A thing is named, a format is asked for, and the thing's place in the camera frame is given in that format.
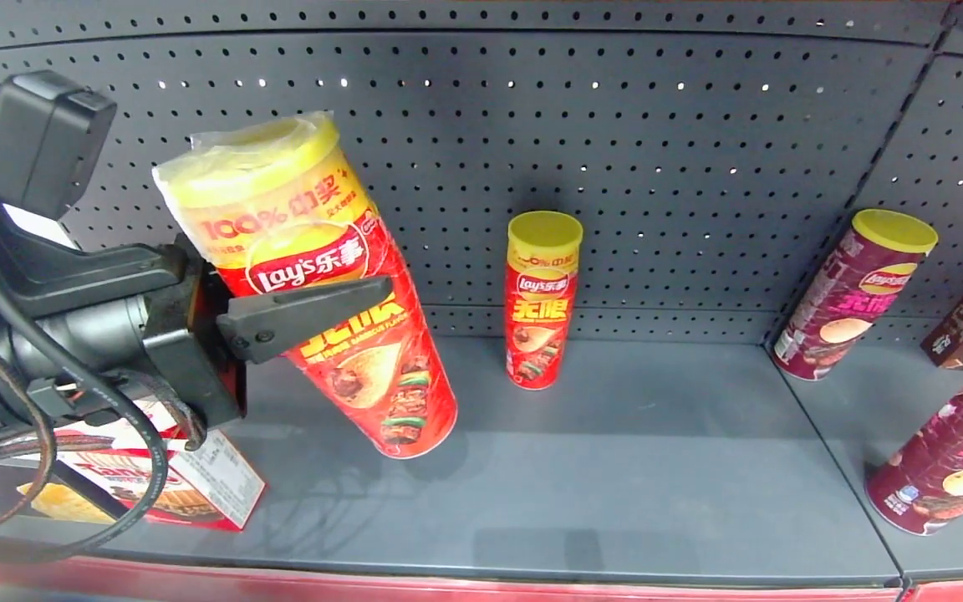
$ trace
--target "grey shelf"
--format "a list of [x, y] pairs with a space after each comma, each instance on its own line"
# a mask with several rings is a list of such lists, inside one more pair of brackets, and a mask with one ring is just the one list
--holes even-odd
[[[385, 460], [287, 362], [228, 428], [270, 482], [244, 533], [145, 525], [108, 554], [178, 564], [603, 582], [879, 586], [898, 570], [763, 350], [575, 340], [551, 389], [500, 339], [442, 338], [450, 439]], [[11, 522], [14, 537], [90, 527]]]
[[[937, 369], [920, 348], [860, 345], [826, 380], [790, 385], [867, 504], [866, 466], [885, 462], [958, 392], [963, 372]], [[963, 579], [963, 517], [920, 537], [869, 515], [907, 578]]]

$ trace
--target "lay's logo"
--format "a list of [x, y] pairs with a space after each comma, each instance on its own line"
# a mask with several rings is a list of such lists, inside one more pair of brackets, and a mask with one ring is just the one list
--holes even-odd
[[860, 289], [868, 294], [898, 293], [909, 284], [915, 269], [916, 263], [895, 263], [894, 266], [879, 268], [861, 278]]

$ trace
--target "black cable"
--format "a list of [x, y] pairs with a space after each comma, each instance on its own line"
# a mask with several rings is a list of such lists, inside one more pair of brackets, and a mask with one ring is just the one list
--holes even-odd
[[103, 397], [119, 416], [122, 416], [135, 428], [150, 451], [150, 483], [148, 488], [136, 504], [125, 512], [114, 525], [110, 525], [107, 529], [99, 531], [94, 536], [84, 538], [84, 540], [56, 546], [56, 548], [35, 548], [35, 546], [30, 545], [7, 546], [0, 542], [0, 561], [49, 563], [49, 561], [61, 560], [97, 548], [97, 546], [118, 537], [119, 534], [139, 522], [154, 507], [158, 496], [161, 495], [161, 491], [166, 486], [166, 480], [169, 477], [169, 455], [166, 452], [165, 443], [161, 440], [160, 433], [158, 433], [154, 424], [150, 423], [148, 416], [140, 411], [129, 397], [108, 385], [102, 377], [92, 372], [75, 355], [70, 354], [57, 340], [51, 339], [50, 335], [43, 332], [43, 329], [39, 328], [35, 321], [24, 315], [14, 298], [3, 289], [1, 284], [0, 315], [47, 359], [62, 366], [62, 370], [69, 373], [69, 376], [73, 377], [77, 385], [81, 385]]
[[37, 450], [39, 452], [39, 465], [35, 469], [35, 479], [32, 481], [32, 486], [29, 491], [24, 492], [22, 498], [17, 500], [10, 509], [0, 514], [0, 525], [1, 523], [7, 522], [15, 514], [24, 510], [28, 504], [32, 502], [39, 495], [39, 492], [43, 491], [43, 487], [46, 487], [47, 482], [50, 481], [50, 470], [54, 465], [54, 460], [58, 457], [58, 442], [54, 438], [54, 429], [51, 427], [47, 416], [39, 410], [39, 406], [35, 404], [32, 397], [28, 394], [28, 389], [24, 386], [24, 382], [20, 374], [3, 359], [0, 355], [0, 380], [4, 382], [5, 385], [10, 388], [11, 392], [18, 397], [24, 404], [24, 408], [28, 409], [30, 415], [32, 415], [32, 423], [35, 426], [35, 437], [37, 437]]

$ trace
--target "yellow lid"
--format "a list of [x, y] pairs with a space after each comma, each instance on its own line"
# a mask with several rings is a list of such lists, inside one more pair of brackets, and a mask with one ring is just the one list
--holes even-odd
[[305, 174], [338, 142], [328, 113], [295, 115], [200, 137], [191, 151], [156, 167], [154, 175], [182, 208], [244, 202]]
[[582, 224], [566, 213], [530, 211], [509, 222], [507, 235], [517, 247], [553, 256], [569, 255], [582, 244]]
[[902, 253], [929, 253], [939, 243], [934, 228], [897, 211], [864, 209], [853, 216], [853, 229], [860, 236]]

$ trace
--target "red chip canister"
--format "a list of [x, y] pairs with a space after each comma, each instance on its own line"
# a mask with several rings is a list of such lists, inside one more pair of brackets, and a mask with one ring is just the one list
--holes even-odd
[[340, 150], [331, 115], [194, 141], [154, 169], [155, 181], [233, 294], [391, 278], [381, 304], [286, 356], [381, 453], [404, 460], [440, 445], [456, 423], [456, 399], [404, 256]]
[[909, 533], [935, 533], [963, 514], [963, 390], [868, 480], [879, 514]]
[[939, 233], [916, 217], [864, 209], [827, 257], [772, 348], [776, 365], [821, 380], [886, 312]]
[[523, 389], [545, 389], [563, 362], [582, 225], [565, 213], [531, 211], [513, 218], [507, 237], [507, 374]]

